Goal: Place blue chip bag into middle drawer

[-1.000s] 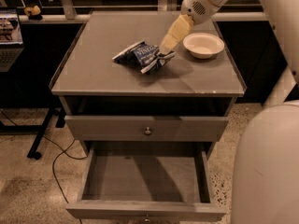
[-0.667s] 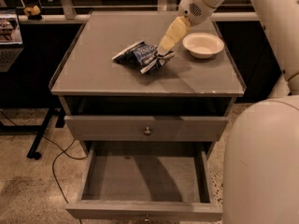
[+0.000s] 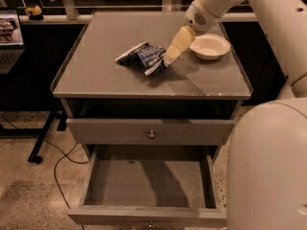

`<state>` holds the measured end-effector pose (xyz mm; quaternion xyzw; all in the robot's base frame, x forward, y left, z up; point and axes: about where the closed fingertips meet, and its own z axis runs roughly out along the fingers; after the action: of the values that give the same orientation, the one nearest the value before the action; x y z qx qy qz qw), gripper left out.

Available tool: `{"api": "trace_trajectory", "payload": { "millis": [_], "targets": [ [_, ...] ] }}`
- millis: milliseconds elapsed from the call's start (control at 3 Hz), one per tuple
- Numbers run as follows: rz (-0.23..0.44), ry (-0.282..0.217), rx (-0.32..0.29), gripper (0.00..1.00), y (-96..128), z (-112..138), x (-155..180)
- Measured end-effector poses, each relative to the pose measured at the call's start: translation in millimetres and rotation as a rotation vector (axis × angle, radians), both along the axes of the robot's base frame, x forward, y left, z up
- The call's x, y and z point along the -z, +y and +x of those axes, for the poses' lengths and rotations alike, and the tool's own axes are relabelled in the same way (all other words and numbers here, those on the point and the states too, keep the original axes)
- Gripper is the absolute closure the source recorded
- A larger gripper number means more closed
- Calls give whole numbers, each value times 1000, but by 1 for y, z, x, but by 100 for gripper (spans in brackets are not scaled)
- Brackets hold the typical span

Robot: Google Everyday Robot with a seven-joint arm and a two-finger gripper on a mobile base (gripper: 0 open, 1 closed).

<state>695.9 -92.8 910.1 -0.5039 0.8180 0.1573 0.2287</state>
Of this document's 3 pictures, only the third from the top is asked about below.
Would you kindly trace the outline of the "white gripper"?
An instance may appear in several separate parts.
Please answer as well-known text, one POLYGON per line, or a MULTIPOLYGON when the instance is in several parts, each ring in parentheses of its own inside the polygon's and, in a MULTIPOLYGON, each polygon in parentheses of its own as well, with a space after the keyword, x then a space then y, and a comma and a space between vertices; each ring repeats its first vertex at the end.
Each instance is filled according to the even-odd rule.
POLYGON ((163 57, 166 66, 173 64, 192 44, 196 32, 207 33, 219 20, 217 2, 213 0, 194 0, 184 16, 184 25, 175 35, 163 57))

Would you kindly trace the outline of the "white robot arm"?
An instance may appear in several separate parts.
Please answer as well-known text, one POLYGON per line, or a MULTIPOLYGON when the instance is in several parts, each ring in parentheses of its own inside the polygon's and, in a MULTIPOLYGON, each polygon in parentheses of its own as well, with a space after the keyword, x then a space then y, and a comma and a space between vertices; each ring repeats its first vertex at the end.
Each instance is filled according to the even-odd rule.
POLYGON ((227 157, 227 230, 307 230, 307 7, 301 0, 194 0, 164 58, 172 64, 197 32, 248 1, 287 78, 284 99, 247 112, 227 157))

